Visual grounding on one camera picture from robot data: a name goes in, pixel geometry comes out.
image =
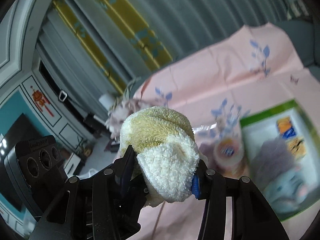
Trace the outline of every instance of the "silver rivet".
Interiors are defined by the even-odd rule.
[[[207,169],[206,173],[207,173],[208,175],[214,175],[214,174],[216,174],[215,170],[213,170],[213,169]]]
[[[241,178],[241,180],[244,182],[244,183],[249,183],[250,182],[250,178],[248,178],[247,176],[243,176]]]
[[[73,176],[73,177],[71,177],[70,179],[69,179],[69,182],[70,183],[75,183],[75,182],[77,182],[78,181],[78,177],[76,177],[76,176]]]
[[[112,174],[113,173],[113,170],[112,169],[105,169],[104,171],[103,171],[103,174],[104,175],[110,175],[110,174]]]

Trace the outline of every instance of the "black tv screen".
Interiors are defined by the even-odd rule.
[[[1,147],[1,150],[4,151],[4,155],[1,155],[0,160],[0,193],[18,211],[21,211],[23,204],[9,179],[4,166],[4,159],[18,142],[39,138],[40,136],[40,133],[33,127],[29,119],[24,114],[19,116],[19,118],[10,127],[9,131],[4,135],[6,148]]]

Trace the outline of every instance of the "blue elephant plush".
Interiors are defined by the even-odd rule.
[[[297,211],[308,195],[301,169],[282,138],[263,143],[250,171],[253,182],[275,213]]]

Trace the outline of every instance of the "yellow curtain panel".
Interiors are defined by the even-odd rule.
[[[110,83],[116,91],[122,95],[126,88],[125,82],[112,69],[112,66],[103,55],[99,47],[87,33],[86,29],[81,25],[71,8],[66,4],[65,0],[53,0],[53,6],[57,10],[59,16],[79,39],[81,45],[92,58],[95,64],[101,69],[102,73],[109,79]]]
[[[172,57],[145,20],[127,0],[96,0],[118,26],[150,70],[157,70]]]

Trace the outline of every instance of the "teal wall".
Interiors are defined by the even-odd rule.
[[[33,114],[19,91],[14,93],[0,108],[0,134],[5,135],[21,114],[25,114],[38,132],[45,136],[50,135],[38,118]],[[0,201],[18,218],[23,219],[25,210],[16,210],[1,194]]]

